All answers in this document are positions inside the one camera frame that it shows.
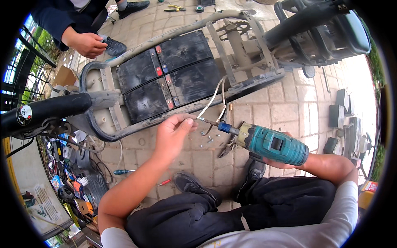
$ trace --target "shoe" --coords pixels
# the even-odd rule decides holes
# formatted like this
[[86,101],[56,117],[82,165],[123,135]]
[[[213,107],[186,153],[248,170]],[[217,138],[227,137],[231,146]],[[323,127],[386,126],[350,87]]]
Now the shoe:
[[248,159],[247,162],[245,163],[244,170],[245,172],[245,177],[243,180],[236,185],[236,187],[233,189],[233,200],[235,202],[243,203],[245,199],[245,193],[247,190],[250,189],[250,187],[253,185],[253,183],[262,178],[263,175],[265,174],[266,171],[266,164],[259,162],[257,160],[253,159]]
[[116,10],[116,12],[119,14],[119,19],[121,20],[126,18],[131,13],[145,9],[147,6],[149,6],[149,3],[149,1],[127,2],[127,7],[123,11]]
[[222,203],[222,197],[217,191],[204,187],[195,176],[186,171],[175,173],[173,181],[182,193],[190,192],[209,195],[214,199],[217,207]]
[[127,50],[127,46],[124,45],[123,43],[116,41],[110,37],[104,39],[103,43],[108,44],[106,47],[105,52],[109,54],[111,57],[118,57],[125,53]]

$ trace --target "teal cordless drill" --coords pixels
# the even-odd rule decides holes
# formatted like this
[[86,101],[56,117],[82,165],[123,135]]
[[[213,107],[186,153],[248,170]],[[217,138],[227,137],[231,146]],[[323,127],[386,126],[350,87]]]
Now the teal cordless drill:
[[238,129],[224,122],[216,123],[204,118],[200,120],[217,126],[219,131],[237,135],[237,144],[259,155],[260,160],[261,157],[266,157],[281,163],[302,165],[309,156],[309,148],[305,144],[273,129],[249,123],[244,123]]

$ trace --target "hand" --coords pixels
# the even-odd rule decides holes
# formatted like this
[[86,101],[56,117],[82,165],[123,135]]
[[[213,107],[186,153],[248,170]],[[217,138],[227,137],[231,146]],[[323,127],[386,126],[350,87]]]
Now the hand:
[[[283,132],[283,133],[288,135],[288,136],[290,136],[290,137],[292,137],[290,132]],[[270,165],[272,167],[279,168],[279,169],[293,169],[293,168],[296,168],[295,165],[289,165],[289,164],[286,164],[286,163],[276,162],[276,161],[270,160],[270,159],[265,158],[265,157],[263,157],[262,160],[266,164],[268,164],[268,165]]]
[[197,130],[199,124],[194,119],[195,115],[179,113],[163,121],[157,129],[156,148],[152,157],[172,163],[181,153],[186,135]]
[[95,59],[96,56],[101,55],[108,46],[108,44],[101,42],[102,37],[94,33],[79,34],[69,26],[65,29],[61,37],[62,42],[71,48],[74,48],[78,53],[89,59]]

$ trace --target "sprocket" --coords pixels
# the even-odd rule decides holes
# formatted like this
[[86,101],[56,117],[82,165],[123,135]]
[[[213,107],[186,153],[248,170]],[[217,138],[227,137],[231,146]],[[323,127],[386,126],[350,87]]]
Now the sprocket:
[[226,24],[216,30],[221,40],[227,40],[227,34],[233,31],[238,31],[240,35],[245,34],[251,28],[247,21],[237,21]]

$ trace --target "yellow-handled pliers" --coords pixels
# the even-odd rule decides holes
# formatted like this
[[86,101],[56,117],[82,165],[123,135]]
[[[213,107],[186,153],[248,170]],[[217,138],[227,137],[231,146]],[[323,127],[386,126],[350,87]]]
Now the yellow-handled pliers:
[[173,7],[175,9],[166,9],[164,11],[166,11],[166,12],[186,11],[185,8],[182,8],[181,6],[176,6],[176,5],[173,5],[173,4],[168,5],[168,7]]

